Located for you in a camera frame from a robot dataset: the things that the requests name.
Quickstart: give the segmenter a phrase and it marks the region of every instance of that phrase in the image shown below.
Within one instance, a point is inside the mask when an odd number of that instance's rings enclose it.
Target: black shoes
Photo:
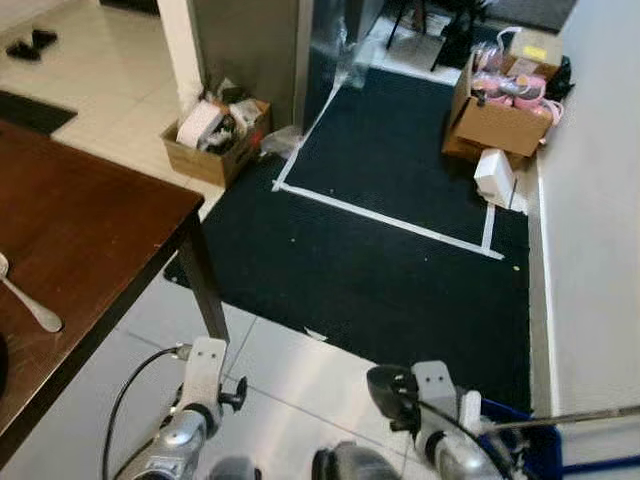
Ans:
[[[11,58],[26,60],[28,62],[39,62],[40,51],[54,43],[58,39],[55,32],[35,29],[31,34],[32,45],[27,45],[22,40],[7,47],[7,55]]]

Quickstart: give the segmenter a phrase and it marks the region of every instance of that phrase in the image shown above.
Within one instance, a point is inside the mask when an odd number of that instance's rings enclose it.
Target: metal spoon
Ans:
[[[47,332],[57,332],[62,329],[62,320],[51,310],[43,307],[34,299],[22,292],[18,287],[9,281],[7,274],[9,273],[9,260],[0,252],[0,280],[4,282],[9,290],[11,290],[16,297],[18,297],[22,303],[29,309],[29,311],[36,317],[38,323]]]

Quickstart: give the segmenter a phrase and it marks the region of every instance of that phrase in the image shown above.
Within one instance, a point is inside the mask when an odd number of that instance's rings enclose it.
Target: wooden table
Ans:
[[[0,251],[9,278],[65,323],[59,333],[44,331],[0,284],[9,345],[0,468],[176,250],[209,334],[228,339],[202,202],[0,121]]]

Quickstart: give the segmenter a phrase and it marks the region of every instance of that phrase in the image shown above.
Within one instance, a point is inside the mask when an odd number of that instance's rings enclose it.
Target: black rug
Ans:
[[[0,119],[51,135],[78,112],[0,90]]]
[[[472,194],[469,165],[452,173],[437,153],[451,90],[419,80],[406,88],[406,77],[395,77],[372,70],[363,91],[336,97],[287,183],[479,243],[485,206]],[[381,92],[383,84],[393,88]],[[387,103],[397,112],[371,106]],[[377,363],[444,360],[457,384],[529,409],[524,215],[497,209],[492,248],[506,258],[492,260],[272,193],[283,165],[248,168],[203,223],[224,301]],[[177,262],[165,275],[188,285]]]

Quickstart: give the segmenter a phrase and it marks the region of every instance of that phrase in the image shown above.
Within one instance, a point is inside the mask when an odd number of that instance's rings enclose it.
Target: metal rod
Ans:
[[[593,420],[630,417],[633,415],[640,415],[640,405],[598,410],[595,412],[572,413],[569,415],[559,415],[557,417],[532,418],[531,420],[524,420],[521,422],[501,423],[497,425],[490,425],[485,431],[495,432],[499,430],[513,430],[516,428],[546,427],[564,423],[579,423]]]

